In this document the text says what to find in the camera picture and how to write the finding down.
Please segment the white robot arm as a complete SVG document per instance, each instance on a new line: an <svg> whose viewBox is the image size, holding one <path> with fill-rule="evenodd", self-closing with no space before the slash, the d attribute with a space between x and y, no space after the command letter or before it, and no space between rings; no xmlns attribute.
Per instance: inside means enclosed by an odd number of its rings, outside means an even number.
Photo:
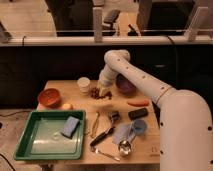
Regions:
<svg viewBox="0 0 213 171"><path fill-rule="evenodd" d="M126 50L109 50L99 84L127 78L160 108L160 171L213 171L213 119L207 102L190 90L177 90L129 63Z"/></svg>

